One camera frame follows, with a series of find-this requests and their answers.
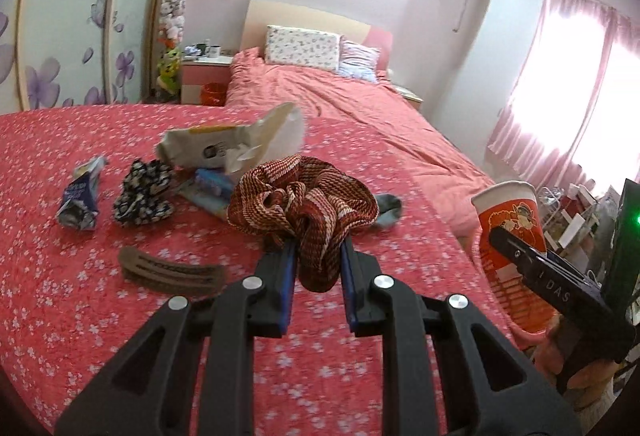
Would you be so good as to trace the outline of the red striped scrunchie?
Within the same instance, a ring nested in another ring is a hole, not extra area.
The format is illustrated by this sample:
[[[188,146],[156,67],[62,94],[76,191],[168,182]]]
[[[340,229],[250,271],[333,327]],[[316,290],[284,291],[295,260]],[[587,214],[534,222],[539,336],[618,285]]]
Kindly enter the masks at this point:
[[[369,188],[314,157],[273,160],[245,173],[228,206],[229,223],[262,236],[269,248],[297,243],[298,279],[309,291],[331,290],[340,274],[340,248],[354,229],[378,218]]]

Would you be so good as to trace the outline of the orange paper cup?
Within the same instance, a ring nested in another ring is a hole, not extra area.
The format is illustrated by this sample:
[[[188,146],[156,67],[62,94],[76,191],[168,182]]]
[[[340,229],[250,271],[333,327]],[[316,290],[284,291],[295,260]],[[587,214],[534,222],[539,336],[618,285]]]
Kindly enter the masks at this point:
[[[521,181],[503,182],[478,193],[471,202],[482,230],[483,266],[513,294],[516,280],[526,286],[522,273],[526,250],[546,251],[535,189]]]

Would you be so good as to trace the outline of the blue floral hand cream tube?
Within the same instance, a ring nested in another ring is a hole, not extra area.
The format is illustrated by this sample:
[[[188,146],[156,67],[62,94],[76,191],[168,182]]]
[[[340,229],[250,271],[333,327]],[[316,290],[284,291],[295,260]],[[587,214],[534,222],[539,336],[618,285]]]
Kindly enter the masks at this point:
[[[235,183],[224,172],[198,169],[177,187],[177,193],[207,213],[228,221],[228,208]]]

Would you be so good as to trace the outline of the yellow snack bag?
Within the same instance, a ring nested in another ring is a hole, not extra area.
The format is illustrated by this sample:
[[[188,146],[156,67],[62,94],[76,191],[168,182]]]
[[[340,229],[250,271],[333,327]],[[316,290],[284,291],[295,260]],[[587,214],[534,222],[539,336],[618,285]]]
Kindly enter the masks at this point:
[[[302,109],[284,103],[250,124],[168,130],[155,153],[171,167],[223,170],[233,181],[239,181],[253,167],[299,153],[305,133]]]

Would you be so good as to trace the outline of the blue white wrapper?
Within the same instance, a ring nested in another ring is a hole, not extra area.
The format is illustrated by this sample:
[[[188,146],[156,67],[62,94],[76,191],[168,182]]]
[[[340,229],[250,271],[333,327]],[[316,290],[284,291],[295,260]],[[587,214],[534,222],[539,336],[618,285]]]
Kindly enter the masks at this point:
[[[75,167],[55,214],[58,225],[79,231],[96,228],[100,175],[107,164],[104,156],[97,156]]]

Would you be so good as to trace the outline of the orange plastic laundry basket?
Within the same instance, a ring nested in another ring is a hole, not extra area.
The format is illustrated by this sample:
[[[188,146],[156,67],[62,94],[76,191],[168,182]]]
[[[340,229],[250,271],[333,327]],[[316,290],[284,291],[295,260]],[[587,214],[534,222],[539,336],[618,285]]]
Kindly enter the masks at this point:
[[[482,230],[477,228],[472,235],[464,238],[462,240],[464,251],[488,283],[503,316],[506,317],[506,324],[516,346],[519,349],[537,346],[544,341],[548,328],[552,325],[556,314],[555,309],[527,289],[520,280],[515,282],[514,293],[509,294],[495,277],[491,277],[489,271],[483,266],[483,259],[480,256],[481,237]]]

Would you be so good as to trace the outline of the red floral bedspread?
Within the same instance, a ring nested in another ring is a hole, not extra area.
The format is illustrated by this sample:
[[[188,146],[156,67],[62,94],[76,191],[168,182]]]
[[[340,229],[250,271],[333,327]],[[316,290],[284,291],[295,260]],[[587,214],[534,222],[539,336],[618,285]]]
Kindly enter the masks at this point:
[[[128,228],[113,203],[136,159],[160,137],[198,124],[249,123],[253,111],[178,106],[78,106],[1,119],[1,364],[46,427],[165,302],[122,278],[117,255],[132,245],[191,265],[217,264],[229,281],[248,275],[262,243],[181,198],[169,219]],[[363,231],[355,247],[414,291],[462,293],[501,331],[506,317],[406,168],[373,127],[325,118],[307,122],[303,152],[329,162],[374,193],[392,193],[402,218]],[[104,156],[96,228],[55,219],[75,167]],[[255,430],[259,435],[375,435],[381,428],[382,349],[355,338],[340,289],[297,288],[288,334],[258,340]]]

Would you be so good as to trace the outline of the pink curtain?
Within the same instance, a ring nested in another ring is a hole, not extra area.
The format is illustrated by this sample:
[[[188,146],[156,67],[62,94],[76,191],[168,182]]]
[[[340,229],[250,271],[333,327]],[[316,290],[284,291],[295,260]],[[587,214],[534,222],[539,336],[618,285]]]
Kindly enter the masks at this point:
[[[637,181],[638,22],[598,0],[542,0],[487,150],[537,188]]]

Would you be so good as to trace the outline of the pink striped pillow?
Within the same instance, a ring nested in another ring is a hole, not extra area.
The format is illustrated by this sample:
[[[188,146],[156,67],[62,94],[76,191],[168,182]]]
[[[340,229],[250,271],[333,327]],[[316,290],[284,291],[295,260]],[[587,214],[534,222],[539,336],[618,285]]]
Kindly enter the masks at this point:
[[[337,73],[347,79],[376,83],[380,56],[378,48],[343,39]]]

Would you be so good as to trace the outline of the salmon pink duvet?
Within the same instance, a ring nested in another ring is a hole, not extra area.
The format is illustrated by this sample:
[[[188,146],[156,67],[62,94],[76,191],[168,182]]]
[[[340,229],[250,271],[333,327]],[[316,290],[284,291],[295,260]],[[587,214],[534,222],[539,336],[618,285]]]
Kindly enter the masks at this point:
[[[227,104],[269,110],[291,102],[308,118],[373,127],[454,237],[480,229],[471,198],[494,181],[428,123],[383,76],[371,83],[299,66],[269,65],[258,48],[233,57]]]

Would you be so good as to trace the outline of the red bin under nightstand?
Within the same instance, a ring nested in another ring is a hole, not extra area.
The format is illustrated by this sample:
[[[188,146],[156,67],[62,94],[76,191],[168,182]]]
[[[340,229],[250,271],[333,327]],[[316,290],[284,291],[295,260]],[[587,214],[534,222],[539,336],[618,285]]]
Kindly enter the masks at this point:
[[[204,106],[224,107],[227,101],[228,84],[210,82],[202,86],[200,100]]]

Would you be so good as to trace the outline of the white mug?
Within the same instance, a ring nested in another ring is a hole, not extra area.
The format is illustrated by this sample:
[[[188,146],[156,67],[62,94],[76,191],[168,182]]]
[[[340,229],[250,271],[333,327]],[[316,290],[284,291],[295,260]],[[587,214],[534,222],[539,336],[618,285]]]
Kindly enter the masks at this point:
[[[221,53],[221,48],[219,45],[210,45],[207,51],[207,56],[210,58],[219,57]]]

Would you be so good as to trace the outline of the white air conditioner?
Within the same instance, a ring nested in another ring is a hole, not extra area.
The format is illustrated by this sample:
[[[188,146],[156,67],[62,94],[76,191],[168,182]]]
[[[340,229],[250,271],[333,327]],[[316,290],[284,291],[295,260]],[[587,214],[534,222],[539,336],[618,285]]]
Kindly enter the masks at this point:
[[[456,80],[490,0],[407,0],[394,32],[393,81],[422,100],[432,120]]]

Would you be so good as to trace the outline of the beige pink headboard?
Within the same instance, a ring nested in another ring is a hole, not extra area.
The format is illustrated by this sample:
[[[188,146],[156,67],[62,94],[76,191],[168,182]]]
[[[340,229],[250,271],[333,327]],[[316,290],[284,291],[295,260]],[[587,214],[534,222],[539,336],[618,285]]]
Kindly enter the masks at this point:
[[[268,25],[314,29],[341,34],[346,39],[369,46],[369,48],[378,48],[380,50],[378,71],[388,69],[393,48],[393,34],[389,31],[342,15],[280,2],[250,0],[244,20],[239,50],[263,48]]]

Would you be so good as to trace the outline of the clear column of plush toys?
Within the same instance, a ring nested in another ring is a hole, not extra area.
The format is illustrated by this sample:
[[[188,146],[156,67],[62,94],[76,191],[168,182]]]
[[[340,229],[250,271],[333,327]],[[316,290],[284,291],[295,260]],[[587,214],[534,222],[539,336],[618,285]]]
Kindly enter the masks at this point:
[[[151,63],[151,100],[180,100],[182,40],[186,26],[186,0],[158,0]]]

